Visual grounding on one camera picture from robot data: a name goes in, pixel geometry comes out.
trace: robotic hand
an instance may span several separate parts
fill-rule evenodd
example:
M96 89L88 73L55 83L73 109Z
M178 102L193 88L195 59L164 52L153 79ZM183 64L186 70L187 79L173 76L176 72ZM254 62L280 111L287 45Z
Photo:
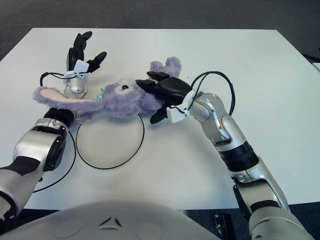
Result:
M87 73L93 73L95 70L100 68L100 64L106 58L107 53L105 51L99 53L93 60L84 61L85 54L84 50L87 46L87 40L92 36L92 32L88 31L84 34L78 33L74 40L73 47L68 51L66 57L66 68L65 74L56 72L46 72L41 75L40 86L43 85L43 79L48 75L60 75L63 77L57 77L63 79L65 84L64 96L72 99L82 99L88 93L88 79Z

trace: pink inner ear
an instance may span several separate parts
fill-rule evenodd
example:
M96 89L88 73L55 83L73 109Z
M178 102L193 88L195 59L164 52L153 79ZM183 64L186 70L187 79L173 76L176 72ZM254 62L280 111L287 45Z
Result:
M82 102L91 102L90 100L87 99L73 99L73 98L66 98L63 96L61 93L53 90L53 89L43 89L40 91L40 94L47 98L51 99L57 102L61 103L82 103Z

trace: black cable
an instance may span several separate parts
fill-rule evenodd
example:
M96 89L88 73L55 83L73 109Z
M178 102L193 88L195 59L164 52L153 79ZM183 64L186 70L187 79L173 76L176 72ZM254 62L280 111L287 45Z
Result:
M171 109L178 109L178 111L179 111L180 113L185 114L185 112L182 111L182 110L181 110L180 108L178 108L177 106L174 106L174 107L169 106L169 108L171 108Z
M71 139L72 139L72 142L73 142L73 149L74 149L74 158L73 158L73 162L72 162L71 167L69 168L69 170L68 170L59 180L55 181L54 183L52 183L52 184L50 184L50 185L48 185L48 186L46 186L46 187L43 187L43 188L40 188L40 189L38 189L38 190L33 191L33 194L34 194L34 193L37 193L37 192L40 192L40 191L42 191L42 190L45 190L45 189L47 189L47 188L50 188L50 187L52 187L53 185L57 184L57 183L60 182L62 179L64 179L64 178L68 175L68 173L71 171L71 169L72 169L72 167L74 166L75 161L76 161L76 154L77 154L77 152L76 152L76 143L75 143L74 137L72 136L72 134L71 134L70 131L69 131L69 134L70 134L70 136L71 136Z
M229 87L230 87L230 91L231 91L231 106L230 106L230 111L229 111L229 115L231 116L232 113L234 112L235 105L236 105L235 90L234 90L234 86L233 86L233 84L231 83L231 81L229 80L229 78L228 78L224 73L222 73L222 72L220 72L220 71L207 71L207 72L204 72L204 73L200 74L199 76L197 76L197 77L193 80L193 82L192 82L192 84L191 84L191 87L190 87L191 90L193 89L196 81L203 76L203 78L201 79L201 81L200 81L200 83L199 83L199 85L198 85L198 88L196 89L195 95L194 95L194 97L193 97L193 99L192 99L192 102L191 102L188 110L189 110L189 109L191 108L191 106L194 104L195 98L196 98L196 96L197 96L197 93L198 93L198 91L199 91L199 89L200 89L200 86L201 86L203 80L204 80L208 75L210 75L210 74L217 74L217 75L223 77L223 78L228 82Z
M78 154L79 154L80 158L82 159L82 161L83 161L85 164L89 165L90 167L92 167L92 168L94 168L94 169L102 169L102 170L115 169L115 168L118 168L118 167L122 166L123 164L126 164L127 162L129 162L129 160L132 159L132 158L137 154L137 152L138 152L139 149L141 148L142 143L143 143L143 141L144 141L144 139L145 139L145 124L144 124L144 121L142 120L141 116L140 116L139 114L138 114L138 116L139 116L139 118L140 118L140 120L141 120L142 128L143 128L142 139L141 139L141 142L140 142L140 145L139 145L138 149L137 149L137 150L135 151L135 153L134 153L128 160L126 160L125 162L123 162L123 163L121 163L121 164L119 164L119 165L117 165L117 166L107 167L107 168L93 166L93 165L87 163L87 162L83 159L83 157L81 156L81 154L80 154L80 152L79 152L79 149L78 149L78 144L77 144L78 133L79 133L80 127L82 126L82 124L81 124L81 125L79 126L79 128L78 128L78 131L76 132L75 144L76 144L76 151L78 152Z
M78 72L78 74L87 74L88 71L82 71L82 72ZM58 79L74 79L77 77L77 75L75 76L71 76L71 77L59 77L59 76L64 76L63 74L61 73L58 73L58 72L45 72L44 74L41 75L40 77L40 86L43 87L43 81L44 81L44 78L48 75L52 75Z

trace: white table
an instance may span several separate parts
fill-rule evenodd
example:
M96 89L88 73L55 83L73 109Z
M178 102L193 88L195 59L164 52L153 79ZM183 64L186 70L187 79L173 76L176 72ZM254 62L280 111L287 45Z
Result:
M276 30L34 28L0 62L1 166L12 161L16 142L48 109L32 100L40 75L64 73L69 47L77 33L86 31L93 32L86 59L108 52L101 68L89 76L89 97L121 78L146 79L149 63L168 56L181 59L180 78L188 83L202 72L221 71L235 88L234 119L288 203L320 201L320 74ZM58 79L45 81L64 87ZM229 109L224 80L210 76L203 89L220 96ZM143 121L145 139L131 161L99 170L77 156L70 174L34 193L26 208L65 209L111 199L174 209L238 207L227 169L197 121ZM69 141L65 161L70 161L71 146Z

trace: white bracket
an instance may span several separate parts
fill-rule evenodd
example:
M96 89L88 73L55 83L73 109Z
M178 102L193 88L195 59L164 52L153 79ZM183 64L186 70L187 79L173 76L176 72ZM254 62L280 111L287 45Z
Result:
M166 108L166 114L170 122L172 123L180 122L190 115L189 107L195 94L196 94L196 91L192 89L184 97L180 105L171 106L171 108L170 107Z
M73 99L82 99L88 92L88 86L86 78L86 72L88 71L89 63L77 60L74 69L72 71L67 71L63 78L63 83L65 84L64 96Z

